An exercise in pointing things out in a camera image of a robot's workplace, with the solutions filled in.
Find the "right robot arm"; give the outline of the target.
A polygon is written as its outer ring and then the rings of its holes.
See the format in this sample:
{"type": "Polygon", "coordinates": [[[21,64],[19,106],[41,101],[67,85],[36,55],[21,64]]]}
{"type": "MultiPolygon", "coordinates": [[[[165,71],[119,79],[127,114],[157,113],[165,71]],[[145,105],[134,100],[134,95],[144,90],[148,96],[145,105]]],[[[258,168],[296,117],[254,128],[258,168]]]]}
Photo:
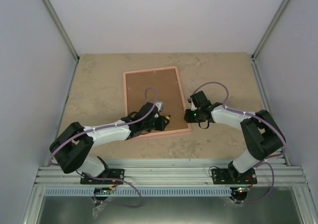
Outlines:
{"type": "Polygon", "coordinates": [[[224,124],[242,131],[246,150],[228,165],[228,178],[239,184],[246,178],[246,172],[267,159],[286,144],[285,137],[271,114],[266,110],[245,112],[219,102],[211,103],[203,91],[194,93],[188,99],[190,109],[185,110],[187,123],[207,122],[224,124]]]}

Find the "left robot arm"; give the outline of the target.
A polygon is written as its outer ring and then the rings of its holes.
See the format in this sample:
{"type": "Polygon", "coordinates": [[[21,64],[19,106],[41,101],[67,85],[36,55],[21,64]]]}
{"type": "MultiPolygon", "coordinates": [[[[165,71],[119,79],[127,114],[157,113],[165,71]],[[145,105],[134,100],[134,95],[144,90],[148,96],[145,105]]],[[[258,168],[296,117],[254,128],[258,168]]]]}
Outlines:
{"type": "Polygon", "coordinates": [[[164,131],[171,116],[160,114],[163,107],[162,102],[147,102],[138,112],[100,126],[82,126],[79,122],[73,122],[50,145],[52,158],[65,174],[78,171],[103,184],[110,177],[110,169],[102,158],[89,155],[91,149],[152,131],[164,131]]]}

